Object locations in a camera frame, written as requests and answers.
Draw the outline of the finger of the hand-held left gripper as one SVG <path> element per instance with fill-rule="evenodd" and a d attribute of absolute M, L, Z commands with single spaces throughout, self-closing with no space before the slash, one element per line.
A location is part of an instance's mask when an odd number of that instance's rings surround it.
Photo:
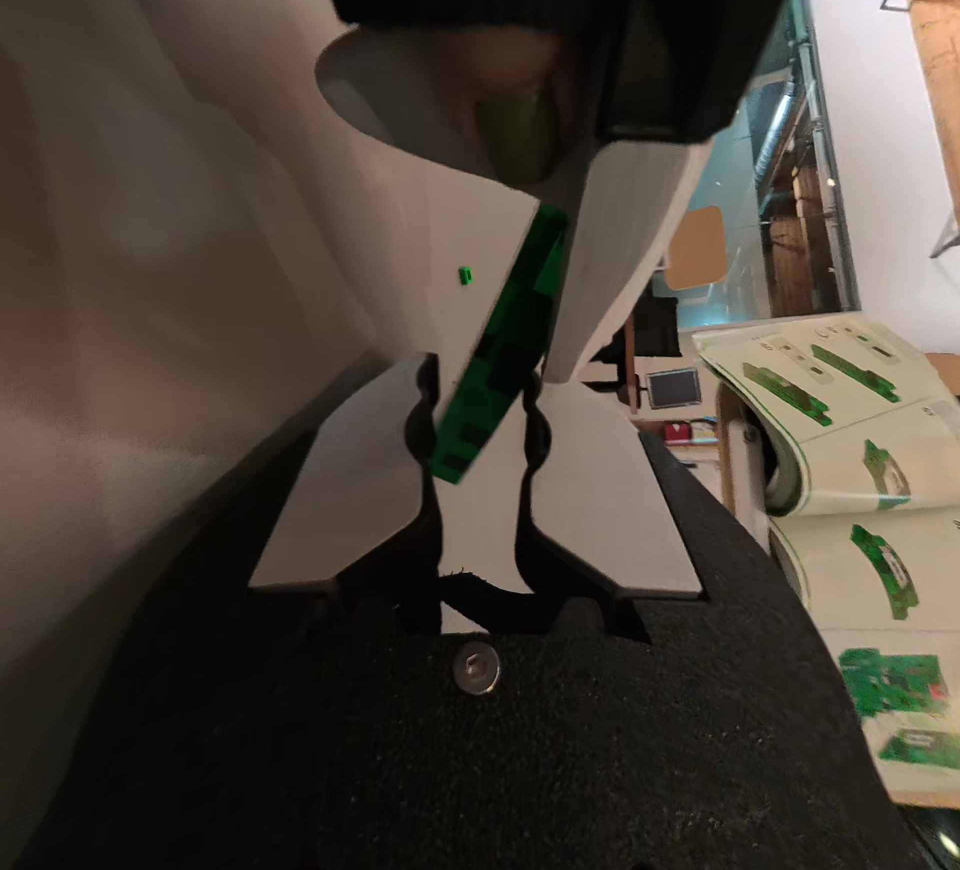
<path fill-rule="evenodd" d="M 542 370 L 567 384 L 622 329 L 685 216 L 714 141 L 618 140 L 594 156 Z"/>

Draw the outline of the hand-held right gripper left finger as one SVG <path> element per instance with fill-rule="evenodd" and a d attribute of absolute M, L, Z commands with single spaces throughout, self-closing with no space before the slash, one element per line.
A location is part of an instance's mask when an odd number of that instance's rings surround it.
<path fill-rule="evenodd" d="M 429 458 L 439 360 L 415 352 L 361 386 L 318 428 L 248 586 L 336 581 L 364 597 L 437 576 L 443 527 Z"/>

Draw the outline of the lego instruction booklet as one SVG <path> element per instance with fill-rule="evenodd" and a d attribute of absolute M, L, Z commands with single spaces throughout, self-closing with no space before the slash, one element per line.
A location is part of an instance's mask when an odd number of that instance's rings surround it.
<path fill-rule="evenodd" d="M 693 341 L 772 446 L 774 558 L 887 792 L 958 811 L 958 399 L 917 348 L 861 312 Z"/>

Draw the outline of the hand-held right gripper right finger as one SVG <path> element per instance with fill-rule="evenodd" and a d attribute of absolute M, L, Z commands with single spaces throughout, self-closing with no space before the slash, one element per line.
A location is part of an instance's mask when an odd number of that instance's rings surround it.
<path fill-rule="evenodd" d="M 694 600 L 703 591 L 640 435 L 578 382 L 533 380 L 515 563 L 563 600 Z"/>

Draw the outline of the green lego side panel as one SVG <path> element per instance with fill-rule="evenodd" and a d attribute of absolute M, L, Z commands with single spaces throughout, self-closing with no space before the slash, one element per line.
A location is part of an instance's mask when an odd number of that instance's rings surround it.
<path fill-rule="evenodd" d="M 456 484 L 494 436 L 546 353 L 569 216 L 540 204 L 445 409 L 432 475 Z"/>

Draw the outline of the person's left hand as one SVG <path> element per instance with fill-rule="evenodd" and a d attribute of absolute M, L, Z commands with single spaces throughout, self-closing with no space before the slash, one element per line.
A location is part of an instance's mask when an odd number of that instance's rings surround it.
<path fill-rule="evenodd" d="M 508 187 L 544 182 L 575 140 L 581 60 L 573 38 L 517 25 L 436 31 L 431 56 L 453 125 Z"/>

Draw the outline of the dark chair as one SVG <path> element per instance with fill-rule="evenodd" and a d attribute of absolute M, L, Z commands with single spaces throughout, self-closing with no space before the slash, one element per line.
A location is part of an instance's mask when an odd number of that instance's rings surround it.
<path fill-rule="evenodd" d="M 633 309 L 632 321 L 635 357 L 678 359 L 683 355 L 677 298 L 644 294 Z"/>

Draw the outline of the computer monitor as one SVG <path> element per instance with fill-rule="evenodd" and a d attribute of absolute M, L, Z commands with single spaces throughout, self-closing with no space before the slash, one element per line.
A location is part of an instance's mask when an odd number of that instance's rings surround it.
<path fill-rule="evenodd" d="M 649 407 L 653 410 L 698 407 L 703 402 L 695 367 L 649 372 L 644 380 Z"/>

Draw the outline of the tan rounded board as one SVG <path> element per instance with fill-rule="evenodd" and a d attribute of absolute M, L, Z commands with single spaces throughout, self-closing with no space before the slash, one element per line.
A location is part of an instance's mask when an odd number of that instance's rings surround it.
<path fill-rule="evenodd" d="M 723 212 L 717 205 L 688 210 L 671 240 L 665 269 L 666 287 L 683 291 L 720 283 L 727 275 Z"/>

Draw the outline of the white book stand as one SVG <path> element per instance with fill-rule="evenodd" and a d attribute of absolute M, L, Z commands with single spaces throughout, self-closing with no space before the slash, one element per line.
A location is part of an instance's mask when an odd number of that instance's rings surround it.
<path fill-rule="evenodd" d="M 765 538 L 769 518 L 762 430 L 753 421 L 753 412 L 725 383 L 719 385 L 716 409 L 722 503 L 742 527 Z"/>

